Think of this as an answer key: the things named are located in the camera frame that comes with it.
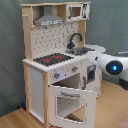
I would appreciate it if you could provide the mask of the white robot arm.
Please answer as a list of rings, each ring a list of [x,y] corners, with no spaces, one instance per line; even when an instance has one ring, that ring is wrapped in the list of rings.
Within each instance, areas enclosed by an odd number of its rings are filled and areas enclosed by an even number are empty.
[[[97,51],[89,51],[86,57],[105,74],[118,76],[119,85],[128,90],[128,57],[112,56]]]

